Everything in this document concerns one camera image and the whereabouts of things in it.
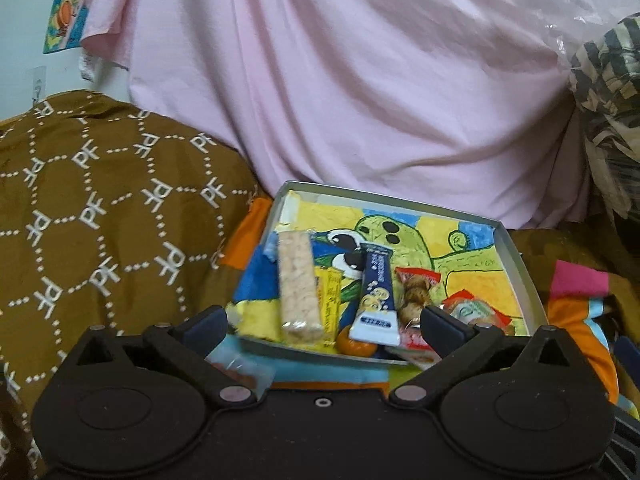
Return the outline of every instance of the tray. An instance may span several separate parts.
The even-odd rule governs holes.
[[[501,222],[491,220],[481,216],[446,209],[443,207],[423,204],[420,202],[412,202],[411,200],[403,200],[401,198],[393,198],[375,193],[357,191],[342,187],[326,186],[323,184],[310,184],[307,182],[286,182],[278,191],[273,207],[271,208],[267,219],[265,231],[262,236],[261,243],[265,243],[267,236],[271,233],[277,224],[286,222],[288,214],[286,197],[289,192],[294,191],[305,202],[324,203],[335,206],[348,206],[355,208],[374,208],[381,212],[389,213],[405,213],[405,214],[426,214],[439,218],[449,218],[459,221],[475,222],[478,224],[486,224],[494,228],[495,249],[500,257],[502,266],[506,272],[508,280],[513,289],[514,295],[520,309],[522,311],[522,319],[527,332],[533,334],[536,329],[546,324],[546,315],[542,307],[542,302],[538,297],[536,288],[531,281],[529,273],[520,257],[516,246],[514,245],[507,229]],[[263,341],[247,336],[241,336],[241,339],[249,343],[252,351],[257,352],[263,348],[265,352],[273,354],[274,351],[286,352],[291,356],[299,356],[304,360],[311,359],[313,362],[325,364],[337,364],[336,361],[348,365],[349,363],[357,366],[363,364],[372,364],[379,366],[385,364],[406,364],[404,361],[388,361],[368,358],[353,358],[350,356],[337,356],[322,354],[313,351],[300,351],[288,348],[287,346]]]

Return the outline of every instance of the red snack package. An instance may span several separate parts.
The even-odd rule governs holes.
[[[494,309],[487,302],[476,298],[468,290],[460,290],[442,302],[441,308],[456,319],[468,325],[489,323],[501,328],[505,333],[513,333],[511,318]]]
[[[404,288],[401,306],[396,308],[400,326],[419,324],[422,309],[427,305],[433,305],[429,291],[431,287],[440,283],[440,274],[417,267],[396,267],[396,274]]]

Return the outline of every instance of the poster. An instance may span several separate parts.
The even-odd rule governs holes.
[[[84,0],[53,0],[43,53],[80,46],[87,12]]]

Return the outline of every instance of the brown snack ball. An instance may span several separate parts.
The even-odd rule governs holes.
[[[404,302],[405,303],[418,303],[422,306],[425,304],[432,304],[429,292],[426,288],[414,286],[413,288],[406,288],[404,290]]]
[[[431,280],[426,276],[421,274],[414,274],[413,276],[409,276],[404,282],[402,282],[405,289],[414,288],[414,286],[419,286],[420,288],[424,288],[425,290],[429,290],[431,288]]]
[[[401,325],[408,326],[420,323],[422,308],[422,305],[419,303],[405,303],[404,307],[398,311]]]

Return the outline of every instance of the black spot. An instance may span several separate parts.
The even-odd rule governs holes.
[[[356,251],[354,253],[345,253],[344,262],[353,270],[364,270],[364,253]]]
[[[393,222],[389,222],[389,221],[382,222],[382,227],[385,229],[387,233],[397,233],[400,230],[397,224],[394,224]]]
[[[333,235],[329,240],[333,245],[344,249],[347,252],[355,251],[358,248],[356,240],[351,235]]]

